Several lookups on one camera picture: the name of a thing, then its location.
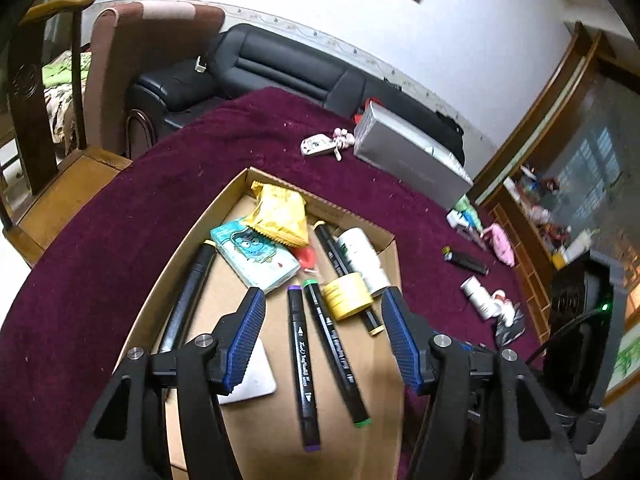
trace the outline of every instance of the silver box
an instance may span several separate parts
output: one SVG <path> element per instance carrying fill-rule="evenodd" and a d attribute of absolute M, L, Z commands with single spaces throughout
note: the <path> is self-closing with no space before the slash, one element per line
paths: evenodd
<path fill-rule="evenodd" d="M 453 154 L 430 136 L 372 102 L 354 130 L 355 156 L 452 209 L 473 181 Z"/>

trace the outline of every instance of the black leather sofa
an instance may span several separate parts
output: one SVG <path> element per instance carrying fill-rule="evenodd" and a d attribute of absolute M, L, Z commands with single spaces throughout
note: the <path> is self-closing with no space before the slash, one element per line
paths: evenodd
<path fill-rule="evenodd" d="M 463 131 L 455 121 L 312 47 L 242 23 L 217 35 L 201 58 L 206 60 L 203 73 L 195 70 L 195 59 L 186 59 L 133 81 L 126 95 L 127 129 L 132 118 L 146 123 L 148 141 L 155 144 L 225 100 L 275 86 L 345 118 L 361 112 L 367 99 L 377 98 L 464 164 Z"/>

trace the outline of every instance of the blue cartoon character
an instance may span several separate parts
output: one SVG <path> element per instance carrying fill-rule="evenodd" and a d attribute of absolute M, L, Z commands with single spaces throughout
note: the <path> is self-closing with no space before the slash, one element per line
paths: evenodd
<path fill-rule="evenodd" d="M 251 262 L 261 264 L 270 261 L 276 254 L 273 242 L 250 227 L 231 233 L 230 239 L 236 251 Z"/>

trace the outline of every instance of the yellow tape roll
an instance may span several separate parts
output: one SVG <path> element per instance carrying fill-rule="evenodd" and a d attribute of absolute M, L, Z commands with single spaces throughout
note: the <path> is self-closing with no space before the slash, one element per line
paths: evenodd
<path fill-rule="evenodd" d="M 333 280 L 322 290 L 322 295 L 336 321 L 353 316 L 373 303 L 358 272 Z"/>

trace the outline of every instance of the white remote control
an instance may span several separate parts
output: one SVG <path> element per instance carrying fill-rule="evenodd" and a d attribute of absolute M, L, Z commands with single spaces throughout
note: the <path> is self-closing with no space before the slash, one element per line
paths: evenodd
<path fill-rule="evenodd" d="M 330 139 L 325 134 L 317 134 L 302 141 L 300 153 L 306 156 L 324 155 L 334 152 L 336 146 L 337 142 L 334 139 Z"/>

